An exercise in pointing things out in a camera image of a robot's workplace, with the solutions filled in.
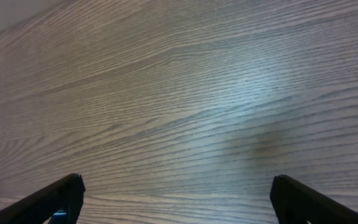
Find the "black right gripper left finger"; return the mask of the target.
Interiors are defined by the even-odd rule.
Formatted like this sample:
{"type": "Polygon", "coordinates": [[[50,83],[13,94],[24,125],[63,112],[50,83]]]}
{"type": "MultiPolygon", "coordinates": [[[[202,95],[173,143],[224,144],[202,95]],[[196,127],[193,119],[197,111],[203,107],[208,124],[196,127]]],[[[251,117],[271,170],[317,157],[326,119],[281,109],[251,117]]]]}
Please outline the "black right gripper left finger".
{"type": "Polygon", "coordinates": [[[71,223],[80,216],[85,185],[82,176],[69,174],[0,210],[0,224],[71,223]]]}

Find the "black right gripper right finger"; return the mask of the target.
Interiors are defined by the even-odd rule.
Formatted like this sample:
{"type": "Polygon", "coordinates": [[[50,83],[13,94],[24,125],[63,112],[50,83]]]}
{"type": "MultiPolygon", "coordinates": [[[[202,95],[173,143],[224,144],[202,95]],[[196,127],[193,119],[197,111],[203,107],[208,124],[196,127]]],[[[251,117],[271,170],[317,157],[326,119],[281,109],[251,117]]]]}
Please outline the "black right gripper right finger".
{"type": "Polygon", "coordinates": [[[287,176],[273,178],[270,190],[279,224],[358,224],[358,213],[287,176]]]}

